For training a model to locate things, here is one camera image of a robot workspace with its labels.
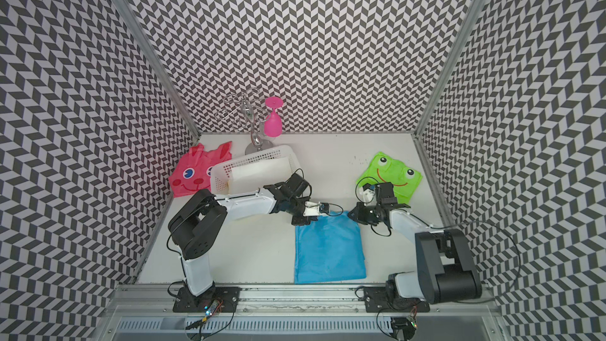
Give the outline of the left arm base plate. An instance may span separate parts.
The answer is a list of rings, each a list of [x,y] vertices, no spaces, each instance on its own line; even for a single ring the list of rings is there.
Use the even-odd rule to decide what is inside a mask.
[[[173,312],[177,314],[202,314],[211,308],[211,304],[218,302],[223,314],[232,314],[236,311],[240,299],[241,288],[235,286],[212,286],[203,294],[193,295],[188,287],[181,287],[176,294]]]

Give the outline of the green frog raincoat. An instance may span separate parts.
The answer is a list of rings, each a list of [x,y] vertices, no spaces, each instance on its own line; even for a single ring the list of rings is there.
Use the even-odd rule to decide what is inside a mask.
[[[422,174],[418,170],[384,153],[377,153],[358,179],[357,185],[362,187],[365,184],[389,182],[394,186],[398,203],[409,205],[421,180]]]

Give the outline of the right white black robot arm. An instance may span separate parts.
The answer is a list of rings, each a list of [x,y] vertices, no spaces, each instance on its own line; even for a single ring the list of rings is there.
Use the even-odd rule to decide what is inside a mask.
[[[435,227],[400,204],[390,182],[360,182],[358,199],[347,216],[355,223],[388,233],[400,233],[414,246],[416,269],[388,277],[388,298],[419,299],[428,304],[481,298],[482,284],[464,233],[455,227]]]

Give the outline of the blue raincoat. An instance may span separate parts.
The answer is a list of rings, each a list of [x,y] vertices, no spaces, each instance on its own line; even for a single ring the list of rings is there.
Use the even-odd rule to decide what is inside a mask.
[[[346,213],[295,228],[294,282],[326,284],[365,279],[361,231]]]

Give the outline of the white plastic basket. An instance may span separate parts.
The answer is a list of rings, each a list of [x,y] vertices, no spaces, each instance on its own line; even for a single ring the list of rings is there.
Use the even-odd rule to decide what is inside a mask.
[[[211,192],[245,194],[265,185],[285,182],[300,167],[292,148],[280,145],[215,165],[211,169]]]

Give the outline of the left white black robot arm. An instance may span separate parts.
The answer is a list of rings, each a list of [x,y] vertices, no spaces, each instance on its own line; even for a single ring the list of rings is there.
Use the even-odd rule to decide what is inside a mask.
[[[214,195],[208,189],[196,192],[168,224],[170,238],[179,248],[189,293],[197,298],[213,287],[208,253],[223,225],[278,212],[290,214],[295,225],[308,225],[305,211],[311,193],[312,186],[298,173],[285,182],[245,194]]]

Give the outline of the pink bunny raincoat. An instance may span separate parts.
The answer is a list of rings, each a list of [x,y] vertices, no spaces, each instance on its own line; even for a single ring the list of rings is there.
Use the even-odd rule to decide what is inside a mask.
[[[177,167],[169,178],[174,197],[185,197],[211,186],[211,170],[217,164],[232,159],[232,142],[226,142],[213,150],[207,150],[202,144],[189,149],[178,161]]]

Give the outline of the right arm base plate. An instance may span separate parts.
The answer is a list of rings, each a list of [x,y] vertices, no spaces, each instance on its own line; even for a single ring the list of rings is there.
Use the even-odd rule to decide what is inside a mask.
[[[429,303],[419,298],[403,298],[393,289],[386,287],[363,286],[360,289],[359,299],[365,304],[365,311],[369,314],[379,312],[408,313],[413,309],[419,314],[429,313]]]

